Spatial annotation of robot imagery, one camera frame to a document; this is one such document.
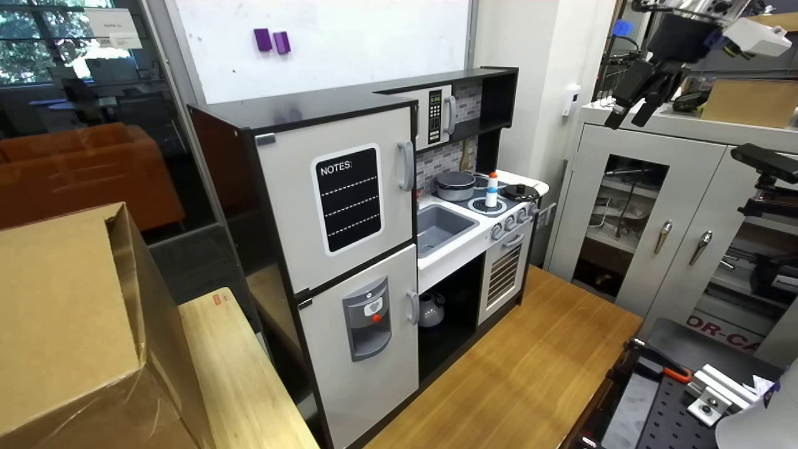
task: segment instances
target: blue object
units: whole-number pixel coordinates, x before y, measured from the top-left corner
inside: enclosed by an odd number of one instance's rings
[[[629,38],[633,33],[633,24],[629,21],[618,21],[613,24],[613,38]]]

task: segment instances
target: wooden board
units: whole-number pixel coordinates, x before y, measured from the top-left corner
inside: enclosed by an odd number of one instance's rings
[[[218,449],[317,446],[230,289],[180,318]]]
[[[369,446],[558,446],[642,320],[532,270],[512,309]]]
[[[764,22],[764,24],[778,24],[789,33],[798,33],[798,12],[786,12],[786,14],[756,14],[754,18],[756,22]]]

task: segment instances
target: oven door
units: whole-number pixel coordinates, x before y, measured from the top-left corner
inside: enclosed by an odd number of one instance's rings
[[[295,295],[411,243],[408,118],[401,108],[255,138]]]
[[[532,223],[498,239],[483,255],[480,324],[522,293]]]

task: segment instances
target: cardboard box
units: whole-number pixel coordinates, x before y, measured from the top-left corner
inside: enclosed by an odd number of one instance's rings
[[[213,446],[180,314],[125,205],[0,233],[0,449]]]
[[[758,14],[758,22],[798,33],[798,12]],[[700,118],[758,127],[790,127],[798,108],[798,81],[719,81]]]

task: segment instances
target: label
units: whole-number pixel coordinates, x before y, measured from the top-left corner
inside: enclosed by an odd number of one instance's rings
[[[371,303],[365,304],[365,318],[371,318],[380,311],[381,311],[381,296],[375,296]]]
[[[744,351],[756,351],[756,346],[764,342],[764,337],[748,330],[733,328],[728,321],[721,321],[711,314],[703,314],[700,309],[696,309],[687,324],[711,340],[719,340],[728,346],[739,346]]]
[[[352,160],[340,160],[340,163],[319,168],[319,174],[329,177],[329,174],[349,173],[349,169],[352,169]]]
[[[92,36],[100,47],[143,47],[140,33],[135,29],[128,7],[88,7],[84,18],[89,21]]]

